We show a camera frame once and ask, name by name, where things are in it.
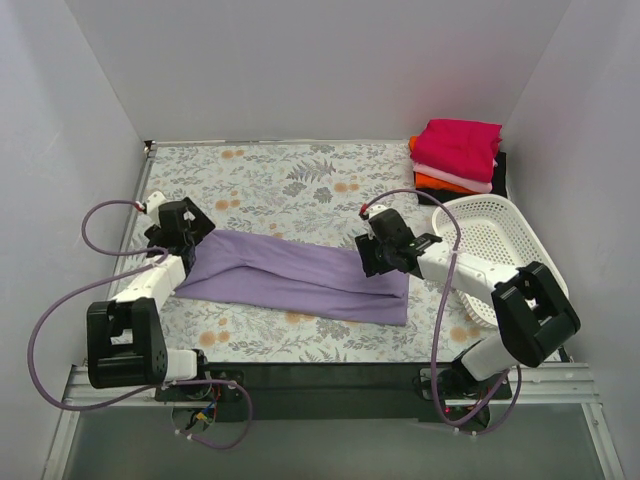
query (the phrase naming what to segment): red folded cloth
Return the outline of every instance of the red folded cloth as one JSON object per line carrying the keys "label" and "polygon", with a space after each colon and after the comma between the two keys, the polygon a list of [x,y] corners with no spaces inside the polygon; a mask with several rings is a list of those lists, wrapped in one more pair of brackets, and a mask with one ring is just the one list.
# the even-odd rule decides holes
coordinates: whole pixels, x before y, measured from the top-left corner
{"label": "red folded cloth", "polygon": [[429,121],[415,143],[414,162],[476,182],[489,183],[502,125],[467,120]]}

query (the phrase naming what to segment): table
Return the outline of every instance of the table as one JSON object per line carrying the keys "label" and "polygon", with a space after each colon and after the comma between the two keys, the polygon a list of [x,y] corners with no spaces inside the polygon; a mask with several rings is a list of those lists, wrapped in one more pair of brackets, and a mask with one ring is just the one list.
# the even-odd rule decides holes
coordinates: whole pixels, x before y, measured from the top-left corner
{"label": "table", "polygon": [[[144,198],[155,190],[191,199],[217,228],[355,249],[357,213],[376,195],[412,187],[406,143],[159,147]],[[432,207],[414,195],[385,199],[416,235]],[[128,249],[146,244],[138,216]],[[142,259],[129,257],[125,269]],[[345,322],[238,304],[170,298],[162,309],[169,348],[200,348],[211,362],[423,362],[431,354],[441,285],[411,278],[404,327]],[[477,326],[457,295],[447,302],[438,359],[453,360],[492,330]]]}

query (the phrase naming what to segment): pink folded cloth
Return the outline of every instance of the pink folded cloth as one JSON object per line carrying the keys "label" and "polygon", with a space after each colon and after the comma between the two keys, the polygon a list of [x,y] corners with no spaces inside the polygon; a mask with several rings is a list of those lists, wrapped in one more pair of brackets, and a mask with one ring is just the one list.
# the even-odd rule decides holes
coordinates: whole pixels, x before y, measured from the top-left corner
{"label": "pink folded cloth", "polygon": [[411,158],[460,178],[490,182],[500,129],[501,125],[491,123],[433,119],[417,137]]}
{"label": "pink folded cloth", "polygon": [[453,183],[459,187],[464,187],[467,190],[471,190],[476,193],[491,193],[493,185],[491,183],[476,182],[474,180],[468,180],[466,178],[458,177],[452,173],[443,172],[437,168],[423,165],[422,163],[413,162],[413,171],[416,173],[422,173],[423,175],[429,175],[430,177],[437,178],[438,180],[444,180],[445,182]]}

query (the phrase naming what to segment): folded clothing stack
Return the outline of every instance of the folded clothing stack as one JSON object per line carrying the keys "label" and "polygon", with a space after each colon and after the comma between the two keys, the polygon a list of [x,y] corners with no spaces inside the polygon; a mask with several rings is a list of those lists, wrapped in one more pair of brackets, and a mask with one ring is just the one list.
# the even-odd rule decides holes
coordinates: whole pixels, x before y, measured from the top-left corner
{"label": "folded clothing stack", "polygon": [[[441,202],[495,193],[506,197],[506,155],[499,153],[500,125],[466,120],[431,120],[411,137],[416,188]],[[418,197],[421,204],[432,204]]]}

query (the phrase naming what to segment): glass surface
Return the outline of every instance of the glass surface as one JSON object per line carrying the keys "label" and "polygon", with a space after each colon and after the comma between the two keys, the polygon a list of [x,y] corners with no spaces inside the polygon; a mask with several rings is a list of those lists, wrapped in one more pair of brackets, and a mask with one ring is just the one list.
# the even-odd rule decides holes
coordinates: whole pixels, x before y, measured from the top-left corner
{"label": "glass surface", "polygon": [[[64,478],[604,478],[580,405],[518,406],[476,439],[420,425],[261,421],[240,446],[216,452],[175,436],[169,407],[107,408],[81,415]],[[240,427],[214,425],[205,435],[228,440]]]}

